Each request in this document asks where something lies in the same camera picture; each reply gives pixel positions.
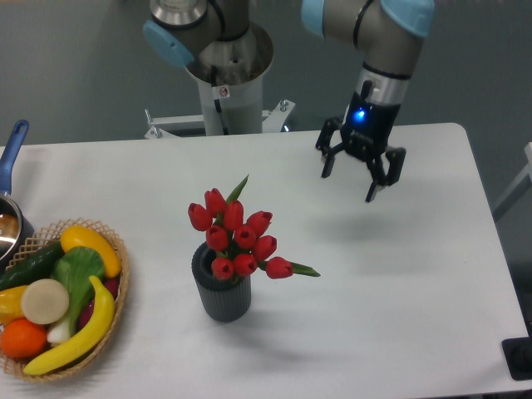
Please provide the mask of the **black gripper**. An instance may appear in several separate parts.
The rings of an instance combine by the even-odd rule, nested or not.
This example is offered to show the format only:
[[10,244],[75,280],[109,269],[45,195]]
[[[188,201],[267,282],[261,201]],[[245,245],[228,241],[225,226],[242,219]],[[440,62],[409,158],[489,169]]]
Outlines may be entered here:
[[[366,164],[372,183],[366,203],[371,203],[380,191],[400,179],[406,158],[405,148],[387,147],[388,137],[401,106],[377,103],[370,98],[374,91],[373,82],[365,80],[360,91],[353,93],[343,125],[338,117],[326,119],[315,145],[322,154],[323,179],[330,176],[336,154],[343,150],[359,160],[368,160]],[[339,130],[342,142],[331,145],[334,132]],[[387,171],[382,163],[383,153],[387,159]]]

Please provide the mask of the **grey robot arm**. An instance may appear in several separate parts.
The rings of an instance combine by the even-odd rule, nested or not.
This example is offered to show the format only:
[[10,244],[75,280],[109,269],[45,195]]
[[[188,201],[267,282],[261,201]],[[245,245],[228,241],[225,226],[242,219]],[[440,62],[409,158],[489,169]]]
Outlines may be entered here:
[[[303,25],[365,57],[344,117],[325,121],[316,147],[328,177],[345,152],[372,177],[367,199],[394,185],[406,152],[388,138],[427,38],[432,1],[305,1]],[[246,1],[153,1],[143,35],[155,53],[196,80],[208,135],[264,132],[263,78],[273,42]]]

